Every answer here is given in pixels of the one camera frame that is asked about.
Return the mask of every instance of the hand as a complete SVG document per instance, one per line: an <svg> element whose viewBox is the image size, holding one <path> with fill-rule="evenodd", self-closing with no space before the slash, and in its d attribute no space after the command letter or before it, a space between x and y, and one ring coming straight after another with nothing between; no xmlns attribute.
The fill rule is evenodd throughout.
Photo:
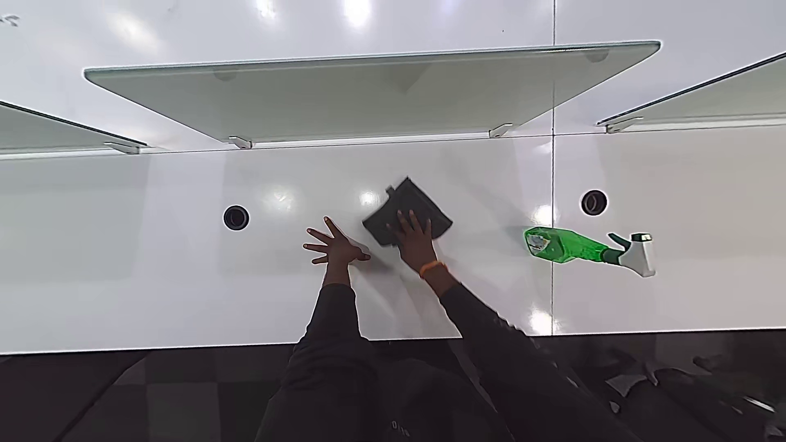
<svg viewBox="0 0 786 442"><path fill-rule="evenodd" d="M321 264L321 263L337 263L342 265L347 265L354 260L358 261L368 261L371 259L370 255L366 255L363 251L357 246L352 245L349 242L349 238L344 236L336 227L336 224L333 224L330 218L327 216L325 217L325 224L327 224L328 229L330 229L330 233L333 234L333 238L330 236L323 234L319 230L314 229L306 229L306 232L317 238L319 241L322 241L322 244L304 244L303 248L308 250L314 250L315 252L322 252L325 255L320 256L311 260L312 264Z"/></svg>
<svg viewBox="0 0 786 442"><path fill-rule="evenodd" d="M387 225L387 228L393 230L393 233L399 239L399 253L401 253L402 261L410 266L412 270L420 272L425 264L437 260L437 254L434 252L434 245L432 244L432 221L427 219L426 229L421 229L415 212L411 210L410 220L412 224L404 218L404 215L399 210L399 222L403 232L393 230L390 224Z"/></svg>

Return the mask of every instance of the shelf bracket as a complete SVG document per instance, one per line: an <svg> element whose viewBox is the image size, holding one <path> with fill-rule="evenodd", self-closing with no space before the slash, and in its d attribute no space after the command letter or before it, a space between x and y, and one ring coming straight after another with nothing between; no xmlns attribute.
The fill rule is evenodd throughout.
<svg viewBox="0 0 786 442"><path fill-rule="evenodd" d="M644 119L643 116L635 116L628 120L622 120L622 121L618 121L617 123L606 124L606 133L616 134L617 132L622 132L628 127L631 127L636 123L640 123L643 119Z"/></svg>
<svg viewBox="0 0 786 442"><path fill-rule="evenodd" d="M489 131L489 138L500 138L505 132L513 129L513 123L505 123Z"/></svg>
<svg viewBox="0 0 786 442"><path fill-rule="evenodd" d="M234 135L229 137L229 140L230 140L230 143L236 145L237 147L239 147L241 149L250 149L250 148L254 147L254 144L251 143L249 140L244 139L244 138L240 138L240 137L236 137Z"/></svg>
<svg viewBox="0 0 786 442"><path fill-rule="evenodd" d="M118 142L104 142L104 145L107 147L111 147L114 150L119 150L122 153L127 153L129 155L138 155L139 154L139 146L138 145L125 145L120 144Z"/></svg>

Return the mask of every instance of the spray bottle trigger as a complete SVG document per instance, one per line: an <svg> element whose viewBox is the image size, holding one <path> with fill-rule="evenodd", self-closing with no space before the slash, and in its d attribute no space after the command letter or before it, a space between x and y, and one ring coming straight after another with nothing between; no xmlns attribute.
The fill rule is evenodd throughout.
<svg viewBox="0 0 786 442"><path fill-rule="evenodd" d="M628 241L625 238L619 236L618 234L608 234L608 237L611 238L612 241L614 241L617 244L621 245L625 249L625 251L630 249L630 241Z"/></svg>

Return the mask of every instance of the floor tile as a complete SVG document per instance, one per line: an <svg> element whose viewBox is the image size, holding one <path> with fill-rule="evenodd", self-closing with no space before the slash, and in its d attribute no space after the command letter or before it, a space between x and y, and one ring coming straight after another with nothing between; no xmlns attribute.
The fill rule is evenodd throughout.
<svg viewBox="0 0 786 442"><path fill-rule="evenodd" d="M117 378L115 385L144 385L145 384L145 360L141 360Z"/></svg>
<svg viewBox="0 0 786 442"><path fill-rule="evenodd" d="M176 348L150 352L145 361L148 384L215 381L212 348Z"/></svg>
<svg viewBox="0 0 786 442"><path fill-rule="evenodd" d="M219 408L222 442L253 442L278 382L222 382Z"/></svg>
<svg viewBox="0 0 786 442"><path fill-rule="evenodd" d="M144 385L114 385L87 411L63 442L148 440Z"/></svg>
<svg viewBox="0 0 786 442"><path fill-rule="evenodd" d="M214 382L147 385L150 442L220 442Z"/></svg>
<svg viewBox="0 0 786 442"><path fill-rule="evenodd" d="M219 382L272 381L280 379L294 345L256 345L214 348Z"/></svg>

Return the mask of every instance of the wall grommet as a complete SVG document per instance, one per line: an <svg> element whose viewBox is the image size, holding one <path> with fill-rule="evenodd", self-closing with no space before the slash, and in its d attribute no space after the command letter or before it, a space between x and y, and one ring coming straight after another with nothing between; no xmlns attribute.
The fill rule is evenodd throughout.
<svg viewBox="0 0 786 442"><path fill-rule="evenodd" d="M597 216L606 210L608 198L600 190L591 190L584 194L582 198L582 210L590 216Z"/></svg>
<svg viewBox="0 0 786 442"><path fill-rule="evenodd" d="M243 230L248 225L248 211L243 206L230 206L224 212L224 224L231 230Z"/></svg>

